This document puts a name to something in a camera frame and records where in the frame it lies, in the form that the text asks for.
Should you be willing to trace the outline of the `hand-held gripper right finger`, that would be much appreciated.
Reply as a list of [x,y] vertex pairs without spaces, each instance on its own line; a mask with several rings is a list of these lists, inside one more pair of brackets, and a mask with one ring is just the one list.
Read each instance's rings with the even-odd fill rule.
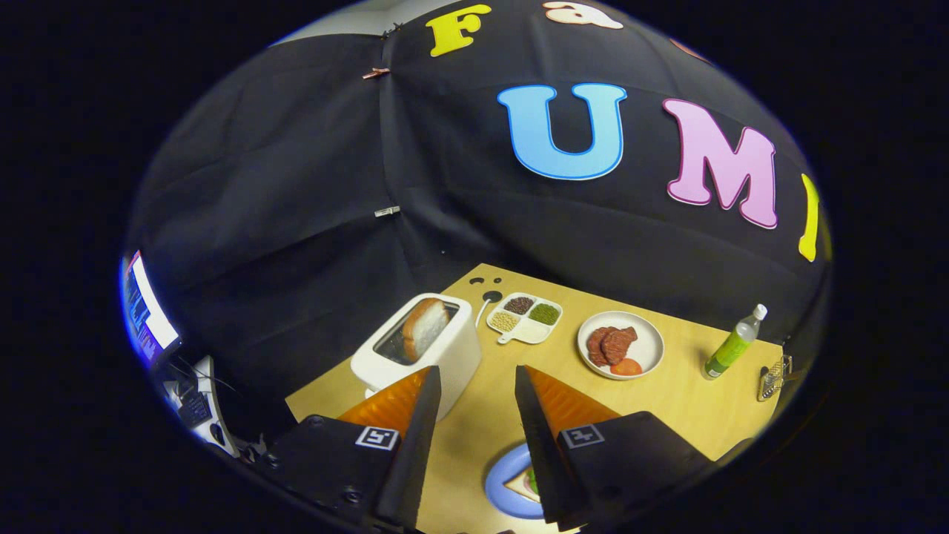
[[561,532],[685,532],[688,500],[753,445],[715,449],[668,409],[670,393],[639,385],[599,400],[519,365],[515,400],[543,520]]

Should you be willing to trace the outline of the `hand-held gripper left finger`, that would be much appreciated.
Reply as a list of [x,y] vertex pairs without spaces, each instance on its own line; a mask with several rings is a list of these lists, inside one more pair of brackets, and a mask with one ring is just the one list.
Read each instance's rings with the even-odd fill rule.
[[332,418],[305,417],[263,456],[263,477],[330,531],[413,531],[442,381],[424,367]]

